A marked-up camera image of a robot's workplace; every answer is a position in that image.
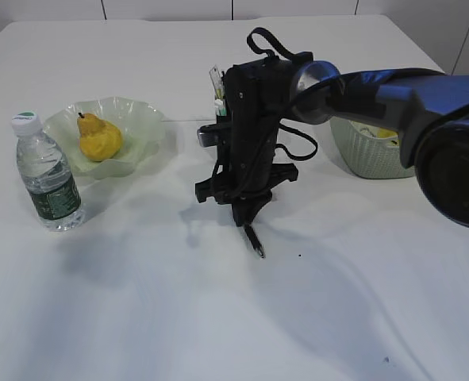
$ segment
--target green bottle label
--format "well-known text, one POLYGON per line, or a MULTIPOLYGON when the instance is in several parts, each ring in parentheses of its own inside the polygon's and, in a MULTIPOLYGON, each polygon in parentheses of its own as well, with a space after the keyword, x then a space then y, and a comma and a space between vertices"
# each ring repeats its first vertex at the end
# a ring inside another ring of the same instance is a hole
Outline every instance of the green bottle label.
POLYGON ((39 194, 29 192, 29 195, 38 215, 45 220, 59 220, 74 213, 81 206, 81 198, 72 175, 58 189, 39 194))

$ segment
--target yellow pear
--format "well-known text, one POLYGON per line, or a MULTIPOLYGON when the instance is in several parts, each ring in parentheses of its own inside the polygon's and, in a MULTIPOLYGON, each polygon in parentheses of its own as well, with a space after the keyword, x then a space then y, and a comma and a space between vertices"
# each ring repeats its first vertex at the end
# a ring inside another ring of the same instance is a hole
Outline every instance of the yellow pear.
POLYGON ((79 148, 90 160, 110 159, 123 145, 121 131, 112 123, 103 121, 96 115, 79 113, 77 126, 81 134, 79 148))

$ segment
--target green plastic basket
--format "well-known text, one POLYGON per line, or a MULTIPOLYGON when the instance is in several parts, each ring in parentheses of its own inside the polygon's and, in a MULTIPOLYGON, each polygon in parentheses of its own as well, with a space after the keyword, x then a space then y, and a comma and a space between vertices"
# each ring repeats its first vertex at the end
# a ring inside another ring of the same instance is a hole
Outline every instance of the green plastic basket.
POLYGON ((400 179, 414 176, 414 168, 400 164, 397 137, 377 137, 378 128, 334 117, 331 132, 345 163, 365 179, 400 179))

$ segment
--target water bottle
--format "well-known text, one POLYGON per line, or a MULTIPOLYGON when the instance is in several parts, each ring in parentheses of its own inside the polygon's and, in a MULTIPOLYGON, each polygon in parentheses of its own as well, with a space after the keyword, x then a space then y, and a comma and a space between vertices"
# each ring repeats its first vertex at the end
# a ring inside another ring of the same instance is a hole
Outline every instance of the water bottle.
POLYGON ((19 139, 17 168, 44 226, 60 232, 80 225, 85 213, 67 157, 44 133, 38 115, 20 113, 12 128, 19 139))

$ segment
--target white table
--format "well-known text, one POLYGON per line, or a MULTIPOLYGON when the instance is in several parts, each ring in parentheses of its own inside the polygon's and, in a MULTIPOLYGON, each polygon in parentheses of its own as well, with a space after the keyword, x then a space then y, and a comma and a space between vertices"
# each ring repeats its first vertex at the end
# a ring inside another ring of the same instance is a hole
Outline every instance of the white table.
POLYGON ((259 214, 265 260, 228 206, 196 203, 213 166, 195 138, 213 117, 208 70, 255 59, 256 25, 341 71, 437 68, 380 16, 0 34, 0 381, 469 380, 469 229, 415 179, 358 179, 328 125, 300 125, 322 150, 259 214), (90 220, 48 233, 18 178, 10 117, 110 95, 159 107, 167 139, 129 177, 78 179, 90 220))

